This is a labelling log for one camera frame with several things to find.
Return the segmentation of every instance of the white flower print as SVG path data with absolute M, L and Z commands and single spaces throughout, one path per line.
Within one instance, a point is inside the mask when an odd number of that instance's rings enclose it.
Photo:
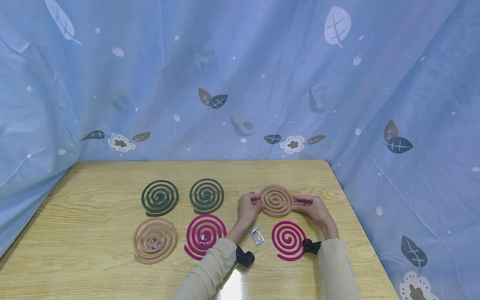
M 115 148 L 115 150 L 120 152 L 128 152 L 129 150 L 135 149 L 134 143 L 129 143 L 126 137 L 121 134 L 116 134 L 114 132 L 112 132 L 107 142 L 110 148 Z
M 439 300 L 432 294 L 430 282 L 425 277 L 417 277 L 414 271 L 405 274 L 399 290 L 402 300 Z
M 291 135 L 284 142 L 280 144 L 280 148 L 285 149 L 288 154 L 300 152 L 305 148 L 303 142 L 305 139 L 301 135 Z

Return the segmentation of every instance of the metal clip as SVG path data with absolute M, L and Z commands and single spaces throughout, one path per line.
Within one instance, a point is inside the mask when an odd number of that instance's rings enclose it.
M 255 245 L 260 245 L 265 241 L 263 238 L 262 234 L 260 233 L 260 230 L 258 227 L 254 227 L 250 230 L 250 235 L 252 236 L 253 241 L 255 242 Z

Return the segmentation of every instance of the person's right hand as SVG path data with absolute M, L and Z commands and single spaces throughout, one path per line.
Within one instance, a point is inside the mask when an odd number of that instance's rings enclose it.
M 319 196 L 292 195 L 293 210 L 306 213 L 323 231 L 325 239 L 338 238 L 335 221 Z

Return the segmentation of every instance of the white leaf print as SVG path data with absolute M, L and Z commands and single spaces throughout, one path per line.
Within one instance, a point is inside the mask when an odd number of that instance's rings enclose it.
M 325 21 L 325 40 L 330 45 L 339 45 L 342 48 L 343 41 L 352 27 L 352 20 L 344 9 L 332 6 Z
M 52 15 L 55 23 L 57 23 L 57 26 L 63 36 L 67 40 L 72 40 L 81 45 L 82 43 L 73 38 L 73 36 L 75 35 L 75 29 L 73 28 L 73 24 L 70 22 L 69 17 L 59 6 L 59 4 L 55 0 L 45 0 L 45 4 L 47 5 L 48 11 Z

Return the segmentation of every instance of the blue cloth backdrop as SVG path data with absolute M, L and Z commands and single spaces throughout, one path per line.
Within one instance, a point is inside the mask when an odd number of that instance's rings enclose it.
M 77 161 L 325 159 L 402 299 L 480 299 L 479 14 L 0 0 L 0 254 Z

